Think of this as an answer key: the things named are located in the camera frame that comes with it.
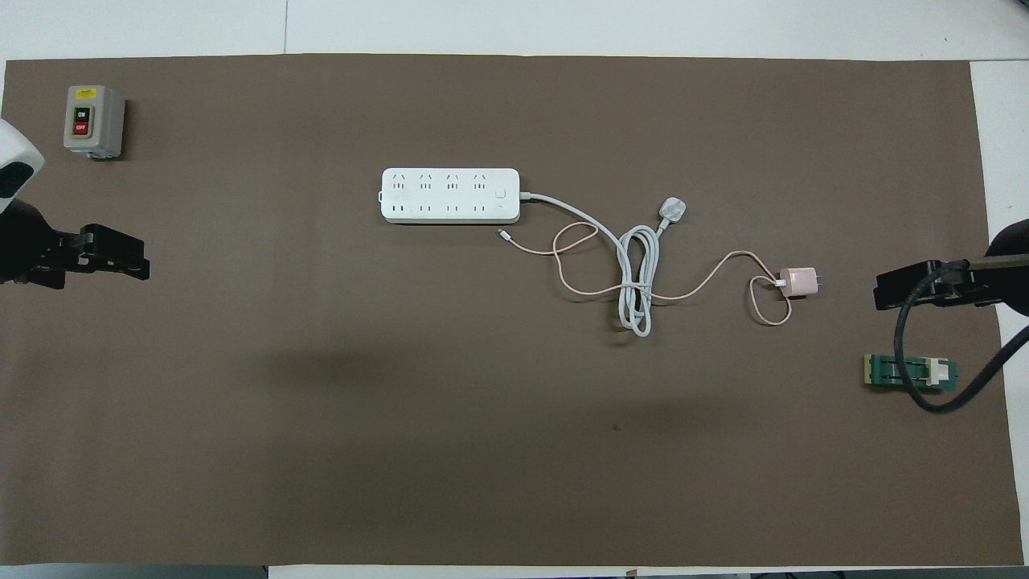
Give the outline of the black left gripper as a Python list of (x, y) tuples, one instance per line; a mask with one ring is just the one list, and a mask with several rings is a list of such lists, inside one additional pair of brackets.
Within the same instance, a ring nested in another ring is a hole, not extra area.
[[(137, 280), (150, 279), (150, 260), (145, 259), (145, 243), (102, 224), (87, 224), (82, 253), (88, 273), (118, 273)], [(1, 282), (65, 287), (67, 273), (84, 273), (81, 251), (75, 236), (55, 230), (42, 213), (21, 200), (10, 202), (1, 216)]]

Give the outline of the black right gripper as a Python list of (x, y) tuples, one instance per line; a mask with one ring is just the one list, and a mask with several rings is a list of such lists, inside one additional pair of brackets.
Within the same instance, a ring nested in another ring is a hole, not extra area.
[[(984, 257), (945, 261), (945, 273), (912, 300), (912, 306), (937, 307), (1003, 304), (1013, 310), (1028, 309), (1028, 220), (1017, 221), (995, 236)], [(879, 311), (903, 307), (915, 286), (937, 270), (937, 261), (915, 264), (877, 275), (875, 307)]]

